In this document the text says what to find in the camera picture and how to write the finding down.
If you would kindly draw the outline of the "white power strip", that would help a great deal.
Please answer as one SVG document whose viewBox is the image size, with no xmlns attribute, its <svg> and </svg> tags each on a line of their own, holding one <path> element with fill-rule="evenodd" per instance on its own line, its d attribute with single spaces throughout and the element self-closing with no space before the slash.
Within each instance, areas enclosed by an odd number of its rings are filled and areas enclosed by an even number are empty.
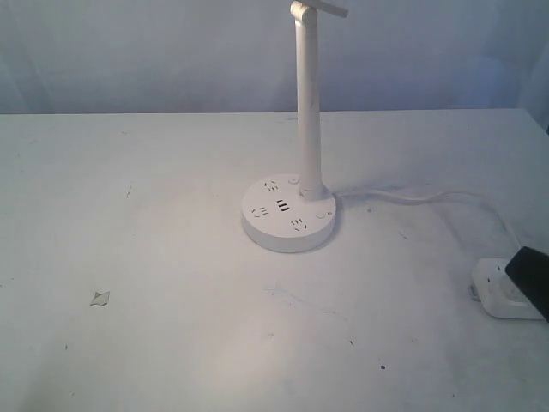
<svg viewBox="0 0 549 412">
<path fill-rule="evenodd" d="M 474 266 L 469 293 L 494 318 L 544 320 L 505 272 L 507 258 L 482 258 Z"/>
</svg>

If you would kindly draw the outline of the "white desk lamp with sockets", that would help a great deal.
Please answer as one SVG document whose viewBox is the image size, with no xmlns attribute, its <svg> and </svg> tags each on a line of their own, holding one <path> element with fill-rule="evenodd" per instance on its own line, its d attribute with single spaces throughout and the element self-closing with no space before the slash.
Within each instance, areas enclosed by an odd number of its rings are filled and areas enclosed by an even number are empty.
<svg viewBox="0 0 549 412">
<path fill-rule="evenodd" d="M 335 228 L 336 201 L 323 184 L 319 98 L 318 13 L 345 18 L 348 10 L 329 1 L 293 1 L 297 75 L 299 171 L 253 184 L 241 203 L 242 227 L 264 249 L 310 251 Z"/>
</svg>

